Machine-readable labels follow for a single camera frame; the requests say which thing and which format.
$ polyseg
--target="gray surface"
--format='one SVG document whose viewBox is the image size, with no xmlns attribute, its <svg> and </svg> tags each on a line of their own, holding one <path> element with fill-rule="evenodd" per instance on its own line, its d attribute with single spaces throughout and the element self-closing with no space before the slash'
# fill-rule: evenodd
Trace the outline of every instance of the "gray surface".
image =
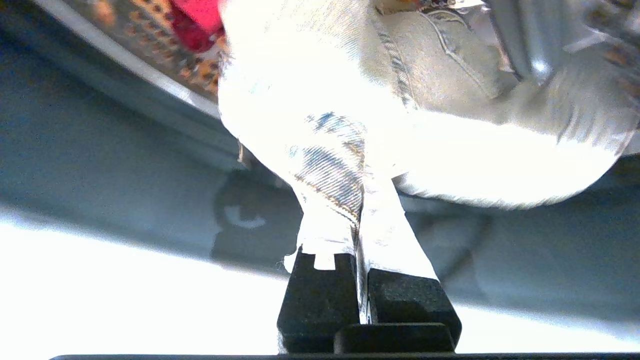
<svg viewBox="0 0 640 360">
<path fill-rule="evenodd" d="M 196 160 L 177 132 L 27 50 L 0 46 L 6 205 L 204 260 L 215 240 L 218 259 L 282 271 L 301 216 L 287 190 Z M 419 201 L 432 214 L 409 217 L 452 297 L 637 321 L 640 190 L 619 180 L 526 212 Z"/>
</svg>

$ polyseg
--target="red object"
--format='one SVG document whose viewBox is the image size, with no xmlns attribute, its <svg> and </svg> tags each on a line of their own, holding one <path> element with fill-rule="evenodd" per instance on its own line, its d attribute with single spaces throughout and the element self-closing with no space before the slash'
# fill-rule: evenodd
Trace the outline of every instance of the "red object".
<svg viewBox="0 0 640 360">
<path fill-rule="evenodd" d="M 173 14 L 172 27 L 188 49 L 202 53 L 214 42 L 211 36 L 222 29 L 218 11 L 220 0 L 170 0 Z"/>
</svg>

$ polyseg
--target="red fabric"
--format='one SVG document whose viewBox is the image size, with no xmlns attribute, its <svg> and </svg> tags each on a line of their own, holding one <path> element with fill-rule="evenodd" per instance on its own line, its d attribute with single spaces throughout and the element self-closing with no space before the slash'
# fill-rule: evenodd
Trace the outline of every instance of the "red fabric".
<svg viewBox="0 0 640 360">
<path fill-rule="evenodd" d="M 213 46 L 211 35 L 222 29 L 219 0 L 171 0 L 172 27 L 188 49 L 202 53 Z"/>
</svg>

